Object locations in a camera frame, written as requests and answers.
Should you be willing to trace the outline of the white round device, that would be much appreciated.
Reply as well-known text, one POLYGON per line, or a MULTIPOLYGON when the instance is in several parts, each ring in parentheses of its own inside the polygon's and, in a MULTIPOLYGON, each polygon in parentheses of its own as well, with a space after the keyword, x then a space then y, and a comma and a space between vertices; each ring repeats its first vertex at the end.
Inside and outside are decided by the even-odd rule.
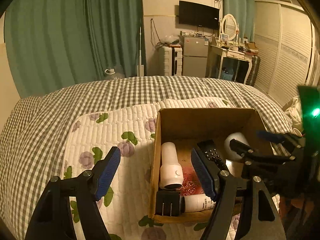
POLYGON ((241 132, 230 134, 224 142, 226 150, 226 159, 231 161, 240 161, 241 154, 249 148, 249 143, 241 132))

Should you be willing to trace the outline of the black remote control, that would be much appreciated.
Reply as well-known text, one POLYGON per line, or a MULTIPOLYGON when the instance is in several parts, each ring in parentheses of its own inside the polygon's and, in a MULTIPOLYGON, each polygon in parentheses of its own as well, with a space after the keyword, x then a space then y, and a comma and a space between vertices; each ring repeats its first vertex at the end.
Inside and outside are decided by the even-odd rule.
POLYGON ((197 143, 198 148, 204 154, 205 158, 213 161, 220 170, 227 170, 226 159, 217 149, 215 142, 212 139, 197 143))

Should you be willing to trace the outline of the white handheld device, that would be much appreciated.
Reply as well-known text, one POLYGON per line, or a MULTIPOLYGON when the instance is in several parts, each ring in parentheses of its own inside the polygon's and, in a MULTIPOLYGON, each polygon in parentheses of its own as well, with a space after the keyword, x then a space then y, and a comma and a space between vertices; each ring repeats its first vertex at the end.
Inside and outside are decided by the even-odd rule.
POLYGON ((178 189, 182 186, 184 178, 182 167, 178 162, 176 146, 173 142, 162 144, 161 159, 159 187, 163 190, 178 189))

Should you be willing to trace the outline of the white red-capped bottle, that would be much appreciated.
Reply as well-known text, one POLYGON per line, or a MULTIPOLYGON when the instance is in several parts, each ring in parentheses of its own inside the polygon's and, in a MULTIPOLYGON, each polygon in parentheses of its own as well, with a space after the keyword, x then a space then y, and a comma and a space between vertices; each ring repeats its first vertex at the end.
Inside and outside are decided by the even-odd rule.
POLYGON ((203 194, 194 194, 183 197, 182 212, 200 212, 204 210, 210 210, 215 207, 215 202, 203 194))

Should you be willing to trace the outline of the white puffer jacket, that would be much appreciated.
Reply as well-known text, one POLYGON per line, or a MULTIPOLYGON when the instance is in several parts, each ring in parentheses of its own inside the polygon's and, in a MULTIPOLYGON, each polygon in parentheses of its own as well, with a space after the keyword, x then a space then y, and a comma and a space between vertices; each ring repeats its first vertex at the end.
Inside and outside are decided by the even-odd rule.
POLYGON ((302 125, 302 109, 300 98, 298 96, 293 97, 289 102, 283 106, 283 112, 291 124, 292 128, 303 131, 302 125))

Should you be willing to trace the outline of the dark suitcase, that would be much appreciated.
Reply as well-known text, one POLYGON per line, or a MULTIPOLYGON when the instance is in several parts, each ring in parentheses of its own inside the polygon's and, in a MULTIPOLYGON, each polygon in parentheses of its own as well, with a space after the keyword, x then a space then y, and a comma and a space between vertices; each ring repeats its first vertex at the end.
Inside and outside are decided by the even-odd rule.
POLYGON ((252 68, 250 71, 250 74, 247 78, 246 84, 249 86, 254 86, 255 81, 257 79, 258 71, 259 71, 259 66, 260 66, 260 57, 258 55, 252 56, 252 68))

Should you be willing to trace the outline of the blue laundry basket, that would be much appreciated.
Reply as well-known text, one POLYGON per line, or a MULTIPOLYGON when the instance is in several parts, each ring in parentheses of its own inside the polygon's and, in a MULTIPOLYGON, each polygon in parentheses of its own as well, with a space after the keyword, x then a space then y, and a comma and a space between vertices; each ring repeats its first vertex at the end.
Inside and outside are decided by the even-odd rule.
POLYGON ((227 66, 227 67, 222 68, 220 79, 232 81, 233 76, 234 76, 234 67, 233 66, 227 66))

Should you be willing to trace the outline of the silver mini fridge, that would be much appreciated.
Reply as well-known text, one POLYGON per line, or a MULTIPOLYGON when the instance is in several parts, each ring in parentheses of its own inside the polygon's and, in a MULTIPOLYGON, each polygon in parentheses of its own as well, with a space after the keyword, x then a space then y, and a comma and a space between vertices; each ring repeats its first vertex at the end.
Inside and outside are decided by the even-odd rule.
POLYGON ((206 77, 208 42, 204 37, 181 36, 183 63, 182 75, 206 77))

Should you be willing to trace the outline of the white suitcase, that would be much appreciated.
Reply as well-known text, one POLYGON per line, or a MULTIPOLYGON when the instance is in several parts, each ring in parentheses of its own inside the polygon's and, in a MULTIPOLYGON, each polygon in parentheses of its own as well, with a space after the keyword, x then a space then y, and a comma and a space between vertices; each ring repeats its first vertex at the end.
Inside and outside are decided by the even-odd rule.
POLYGON ((182 47, 163 46, 158 50, 159 74, 162 76, 182 75, 182 47))

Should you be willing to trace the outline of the oval vanity mirror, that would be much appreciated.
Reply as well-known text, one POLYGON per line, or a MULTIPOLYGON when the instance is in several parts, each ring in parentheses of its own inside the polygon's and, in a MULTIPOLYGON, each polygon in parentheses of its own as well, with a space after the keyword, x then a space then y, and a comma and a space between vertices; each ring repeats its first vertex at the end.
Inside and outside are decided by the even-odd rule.
POLYGON ((220 36, 224 41, 232 41, 239 34, 239 25, 232 14, 227 14, 220 22, 220 36))

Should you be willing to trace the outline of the clear water jug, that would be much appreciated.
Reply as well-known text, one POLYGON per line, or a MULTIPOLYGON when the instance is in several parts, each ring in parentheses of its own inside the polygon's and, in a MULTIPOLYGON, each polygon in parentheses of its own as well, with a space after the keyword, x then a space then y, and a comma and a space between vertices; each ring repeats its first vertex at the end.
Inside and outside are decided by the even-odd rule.
POLYGON ((114 66, 113 68, 107 68, 105 69, 104 73, 104 79, 105 80, 117 80, 117 79, 124 79, 125 75, 121 72, 119 72, 119 70, 121 70, 120 66, 114 66))

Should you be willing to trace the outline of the green curtain right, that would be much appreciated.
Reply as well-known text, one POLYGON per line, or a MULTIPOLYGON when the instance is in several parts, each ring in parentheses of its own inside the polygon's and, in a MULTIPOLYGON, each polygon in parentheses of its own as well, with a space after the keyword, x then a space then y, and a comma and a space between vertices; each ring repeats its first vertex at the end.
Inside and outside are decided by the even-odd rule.
POLYGON ((232 14, 239 24, 239 37, 254 41, 255 0, 223 0, 224 14, 232 14))

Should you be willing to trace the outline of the green curtain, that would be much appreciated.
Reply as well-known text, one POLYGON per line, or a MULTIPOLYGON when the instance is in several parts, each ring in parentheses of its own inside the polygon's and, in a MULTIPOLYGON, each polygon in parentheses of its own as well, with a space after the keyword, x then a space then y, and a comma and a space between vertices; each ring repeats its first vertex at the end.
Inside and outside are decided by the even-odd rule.
POLYGON ((224 14, 232 14, 239 24, 239 37, 254 41, 255 0, 223 0, 224 14))
POLYGON ((142 0, 12 0, 4 41, 22 98, 104 80, 120 66, 137 75, 142 0))

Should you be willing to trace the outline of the green curtain left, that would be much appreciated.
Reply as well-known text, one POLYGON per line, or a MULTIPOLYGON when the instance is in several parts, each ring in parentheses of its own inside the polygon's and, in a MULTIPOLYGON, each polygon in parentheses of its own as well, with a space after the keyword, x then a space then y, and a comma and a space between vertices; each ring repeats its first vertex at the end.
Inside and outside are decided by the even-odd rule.
POLYGON ((22 98, 104 80, 120 66, 137 75, 142 0, 12 0, 4 41, 22 98))

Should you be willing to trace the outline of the black wall television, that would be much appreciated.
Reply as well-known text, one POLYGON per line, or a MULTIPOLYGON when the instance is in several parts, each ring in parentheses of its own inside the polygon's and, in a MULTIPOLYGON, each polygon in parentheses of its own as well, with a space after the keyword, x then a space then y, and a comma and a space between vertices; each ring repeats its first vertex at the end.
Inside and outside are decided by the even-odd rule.
POLYGON ((179 24, 193 25, 208 29, 219 29, 220 10, 204 4, 179 1, 179 24))

